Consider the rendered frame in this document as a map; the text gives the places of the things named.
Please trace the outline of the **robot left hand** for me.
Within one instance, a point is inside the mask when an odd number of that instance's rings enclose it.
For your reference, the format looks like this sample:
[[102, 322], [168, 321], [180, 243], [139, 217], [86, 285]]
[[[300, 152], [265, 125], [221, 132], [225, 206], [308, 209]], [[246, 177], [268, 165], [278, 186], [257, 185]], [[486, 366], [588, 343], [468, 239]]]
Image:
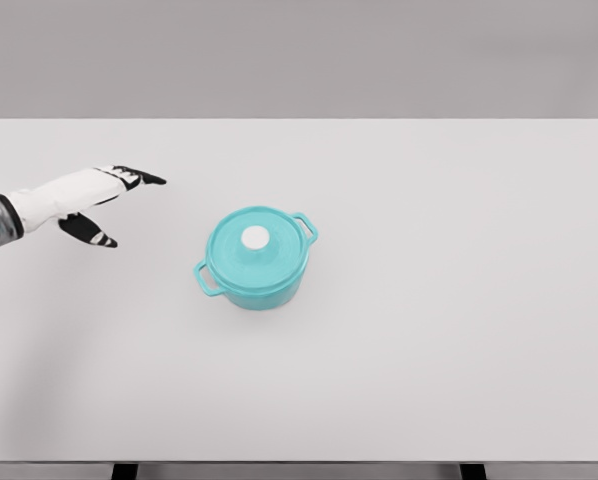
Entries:
[[85, 169], [61, 177], [51, 188], [59, 228], [70, 237], [91, 246], [114, 249], [118, 242], [110, 237], [84, 211], [117, 199], [140, 185], [166, 185], [157, 175], [135, 168], [108, 165]]

